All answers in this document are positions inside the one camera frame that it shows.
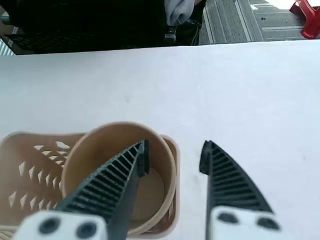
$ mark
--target white table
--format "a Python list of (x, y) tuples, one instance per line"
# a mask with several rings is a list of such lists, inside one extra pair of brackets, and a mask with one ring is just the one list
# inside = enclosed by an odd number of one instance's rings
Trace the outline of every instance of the white table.
[(319, 239), (319, 52), (315, 40), (0, 57), (0, 138), (119, 120), (171, 136), (181, 150), (181, 207), (167, 240), (204, 239), (199, 156), (213, 140), (287, 231)]

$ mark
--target gray carpet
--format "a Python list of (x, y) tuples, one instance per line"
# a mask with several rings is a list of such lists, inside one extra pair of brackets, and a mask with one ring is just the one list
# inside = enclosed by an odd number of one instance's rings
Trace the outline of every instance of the gray carpet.
[(207, 0), (200, 44), (303, 40), (304, 20), (265, 0)]

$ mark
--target plastic basket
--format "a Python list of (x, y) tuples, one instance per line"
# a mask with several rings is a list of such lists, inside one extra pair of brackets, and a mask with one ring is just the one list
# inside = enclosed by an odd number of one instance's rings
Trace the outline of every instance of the plastic basket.
[[(62, 198), (61, 174), (73, 146), (84, 133), (49, 135), (18, 132), (0, 145), (0, 240), (11, 239), (28, 215), (56, 207)], [(134, 238), (161, 238), (175, 227), (179, 217), (180, 153), (176, 143), (161, 135), (171, 149), (177, 171), (172, 204), (150, 230)]]

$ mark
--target beige cup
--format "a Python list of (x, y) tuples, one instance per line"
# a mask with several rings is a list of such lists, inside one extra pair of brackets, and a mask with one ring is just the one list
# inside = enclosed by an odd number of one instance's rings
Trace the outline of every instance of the beige cup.
[(114, 122), (85, 134), (71, 150), (62, 170), (62, 196), (70, 194), (106, 160), (144, 139), (149, 140), (150, 170), (139, 182), (128, 237), (151, 229), (166, 214), (173, 201), (176, 164), (163, 138), (144, 125)]

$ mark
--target red chair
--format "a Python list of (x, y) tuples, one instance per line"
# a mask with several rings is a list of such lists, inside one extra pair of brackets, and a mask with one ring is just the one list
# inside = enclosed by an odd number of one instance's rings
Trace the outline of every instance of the red chair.
[(315, 39), (320, 33), (320, 7), (313, 8), (308, 0), (295, 0), (290, 12), (303, 13), (306, 19), (301, 34), (307, 39)]

